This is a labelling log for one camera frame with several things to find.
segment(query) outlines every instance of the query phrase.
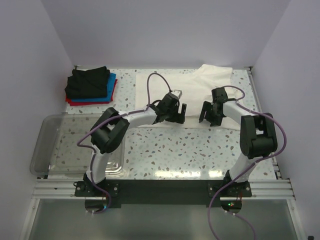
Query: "cable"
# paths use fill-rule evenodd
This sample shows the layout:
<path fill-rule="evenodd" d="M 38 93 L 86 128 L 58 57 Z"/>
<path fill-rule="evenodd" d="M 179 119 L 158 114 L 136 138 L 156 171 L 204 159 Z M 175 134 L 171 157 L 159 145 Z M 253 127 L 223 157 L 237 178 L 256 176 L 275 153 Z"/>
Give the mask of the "cable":
<path fill-rule="evenodd" d="M 210 216 L 210 209 L 212 207 L 212 204 L 215 200 L 215 198 L 217 197 L 217 195 L 222 191 L 224 190 L 225 188 L 227 188 L 228 186 L 230 186 L 231 184 L 233 184 L 236 180 L 238 180 L 242 175 L 244 175 L 246 172 L 248 172 L 251 168 L 253 168 L 257 163 L 260 163 L 261 161 L 263 160 L 267 160 L 267 159 L 271 159 L 275 156 L 278 156 L 279 154 L 281 154 L 286 146 L 287 146 L 287 135 L 285 133 L 285 130 L 283 129 L 283 127 L 280 125 L 280 123 L 278 121 L 276 121 L 275 119 L 273 119 L 272 117 L 270 117 L 269 115 L 266 115 L 264 113 L 261 113 L 261 112 L 257 112 L 257 111 L 253 111 L 249 108 L 246 108 L 245 106 L 242 106 L 240 103 L 239 103 L 239 100 L 245 98 L 246 96 L 246 93 L 239 87 L 237 86 L 232 86 L 232 85 L 226 85 L 226 86 L 223 86 L 223 88 L 235 88 L 235 89 L 238 89 L 242 92 L 242 97 L 239 97 L 236 99 L 236 104 L 242 108 L 243 110 L 246 110 L 247 112 L 249 113 L 253 113 L 253 114 L 257 114 L 257 115 L 260 115 L 260 116 L 263 116 L 267 119 L 270 119 L 271 121 L 273 121 L 277 126 L 278 128 L 280 129 L 282 135 L 283 135 L 283 146 L 282 148 L 274 153 L 274 154 L 271 154 L 269 156 L 265 156 L 265 157 L 262 157 L 256 161 L 254 161 L 250 166 L 248 166 L 242 173 L 240 173 L 237 177 L 235 177 L 232 181 L 228 182 L 226 185 L 222 186 L 212 197 L 211 201 L 210 201 L 210 204 L 209 204 L 209 207 L 208 207 L 208 211 L 207 211 L 207 219 L 208 219 L 208 223 L 209 223 L 209 227 L 210 227 L 210 230 L 212 232 L 212 234 L 214 235 L 214 237 L 217 239 L 217 240 L 220 240 L 220 238 L 218 237 L 217 233 L 215 232 L 214 228 L 212 227 L 212 224 L 211 224 L 211 216 Z M 252 232 L 253 232 L 253 239 L 256 240 L 257 239 L 257 234 L 256 234 L 256 231 L 254 229 L 254 227 L 251 225 L 251 223 L 248 222 L 248 220 L 246 220 L 244 217 L 238 215 L 238 214 L 234 214 L 234 216 L 242 219 L 243 221 L 245 221 L 249 226 L 250 228 L 252 229 Z"/>
<path fill-rule="evenodd" d="M 93 146 L 86 145 L 86 144 L 81 144 L 81 143 L 82 143 L 87 137 L 89 137 L 91 134 L 93 134 L 96 130 L 98 130 L 99 128 L 101 128 L 101 127 L 103 127 L 104 125 L 108 124 L 108 123 L 109 123 L 110 121 L 112 121 L 112 120 L 119 119 L 119 118 L 122 118 L 122 117 L 125 117 L 125 116 L 128 116 L 128 115 L 131 115 L 131 114 L 143 113 L 143 112 L 145 112 L 146 110 L 148 110 L 149 106 L 151 105 L 151 104 L 150 104 L 149 80 L 150 80 L 150 77 L 151 77 L 152 75 L 158 75 L 158 76 L 160 76 L 160 77 L 165 81 L 165 83 L 167 84 L 167 86 L 168 86 L 168 88 L 169 88 L 169 92 L 172 92 L 172 90 L 171 90 L 171 88 L 170 88 L 170 86 L 169 86 L 169 83 L 167 82 L 167 80 L 166 80 L 162 75 L 160 75 L 159 73 L 156 73 L 156 72 L 151 73 L 151 74 L 148 76 L 147 81 L 146 81 L 146 92 L 147 92 L 147 96 L 148 96 L 148 104 L 147 104 L 147 106 L 146 106 L 146 109 L 134 110 L 134 111 L 130 111 L 130 112 L 128 112 L 128 113 L 123 113 L 123 114 L 120 114 L 120 115 L 117 115 L 117 116 L 110 117 L 110 118 L 106 119 L 105 121 L 103 121 L 102 123 L 100 123 L 99 125 L 97 125 L 96 127 L 94 127 L 91 131 L 89 131 L 86 135 L 84 135 L 84 136 L 76 143 L 76 145 L 77 145 L 78 147 L 88 148 L 88 149 L 93 150 L 93 155 L 92 155 L 91 162 L 90 162 L 90 167 L 89 167 L 91 182 L 92 182 L 92 185 L 93 185 L 96 189 L 98 189 L 98 190 L 100 190 L 101 192 L 105 193 L 106 196 L 107 196 L 107 199 L 108 199 L 108 204 L 107 204 L 107 206 L 106 206 L 104 209 L 102 209 L 102 210 L 94 211 L 93 214 L 100 214 L 100 213 L 103 213 L 104 211 L 106 211 L 106 210 L 110 207 L 110 205 L 111 205 L 111 196 L 110 196 L 110 194 L 109 194 L 106 190 L 104 190 L 104 189 L 100 188 L 99 186 L 97 186 L 97 184 L 96 184 L 95 181 L 94 181 L 94 176 L 93 176 L 93 172 L 92 172 L 92 171 L 93 171 L 94 161 L 95 161 L 95 158 L 96 158 L 96 155 L 97 155 L 96 149 L 95 149 Z"/>

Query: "table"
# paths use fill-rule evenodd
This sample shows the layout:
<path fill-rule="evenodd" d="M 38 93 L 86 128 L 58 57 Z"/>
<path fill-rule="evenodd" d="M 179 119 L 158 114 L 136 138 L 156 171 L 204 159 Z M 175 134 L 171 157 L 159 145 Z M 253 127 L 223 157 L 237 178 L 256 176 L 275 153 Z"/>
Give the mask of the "table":
<path fill-rule="evenodd" d="M 194 69 L 111 69 L 118 83 L 110 104 L 69 106 L 68 114 L 102 114 L 135 109 L 136 74 L 189 74 Z M 245 69 L 234 69 L 231 84 L 242 88 L 245 106 L 256 110 L 257 103 Z M 222 179 L 236 162 L 241 150 L 240 131 L 224 128 L 134 128 L 126 134 L 123 179 Z M 260 162 L 249 180 L 275 180 L 268 159 Z"/>

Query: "plastic bin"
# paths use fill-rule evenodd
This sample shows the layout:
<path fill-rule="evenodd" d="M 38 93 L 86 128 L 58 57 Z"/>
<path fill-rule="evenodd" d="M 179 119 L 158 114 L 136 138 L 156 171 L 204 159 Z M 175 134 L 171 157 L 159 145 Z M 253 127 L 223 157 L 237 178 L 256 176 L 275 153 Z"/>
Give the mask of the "plastic bin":
<path fill-rule="evenodd" d="M 83 137 L 99 119 L 100 114 L 50 115 L 43 120 L 34 148 L 30 171 L 43 177 L 52 174 L 84 174 L 89 168 L 92 150 L 78 147 Z M 91 145 L 91 137 L 83 141 Z M 106 167 L 106 174 L 117 175 L 124 163 L 124 142 L 114 151 Z"/>

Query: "gray wall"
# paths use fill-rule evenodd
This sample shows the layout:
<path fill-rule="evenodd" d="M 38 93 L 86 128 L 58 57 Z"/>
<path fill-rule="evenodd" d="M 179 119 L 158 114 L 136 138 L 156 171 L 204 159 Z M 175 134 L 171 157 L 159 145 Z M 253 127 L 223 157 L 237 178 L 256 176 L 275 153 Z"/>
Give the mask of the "gray wall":
<path fill-rule="evenodd" d="M 0 239 L 19 238 L 31 200 L 33 148 L 64 109 L 72 65 L 39 0 L 0 1 Z"/>
<path fill-rule="evenodd" d="M 253 66 L 290 0 L 42 0 L 74 65 Z"/>
<path fill-rule="evenodd" d="M 291 0 L 253 68 L 262 109 L 288 137 L 278 157 L 309 235 L 320 238 L 320 1 Z"/>

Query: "white towel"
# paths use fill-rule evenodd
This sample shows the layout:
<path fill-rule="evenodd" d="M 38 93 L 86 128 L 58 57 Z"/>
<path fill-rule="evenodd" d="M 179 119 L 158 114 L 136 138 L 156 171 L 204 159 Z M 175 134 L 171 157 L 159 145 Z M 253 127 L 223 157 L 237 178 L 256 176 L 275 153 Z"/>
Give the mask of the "white towel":
<path fill-rule="evenodd" d="M 187 104 L 184 124 L 173 122 L 161 122 L 154 125 L 144 125 L 151 128 L 209 128 L 210 123 L 199 123 L 199 116 L 204 101 L 212 102 L 211 90 L 225 85 L 230 85 L 232 74 L 231 67 L 202 65 L 198 70 L 188 74 L 162 74 L 168 81 L 172 90 L 181 90 L 180 108 Z M 135 82 L 135 108 L 143 108 L 147 105 L 147 78 L 148 74 L 137 74 Z M 162 99 L 169 92 L 168 86 L 163 79 L 153 75 L 149 81 L 150 102 Z M 226 88 L 229 98 L 235 98 L 235 91 Z M 229 117 L 225 117 L 221 124 L 222 128 L 239 130 L 240 126 Z"/>

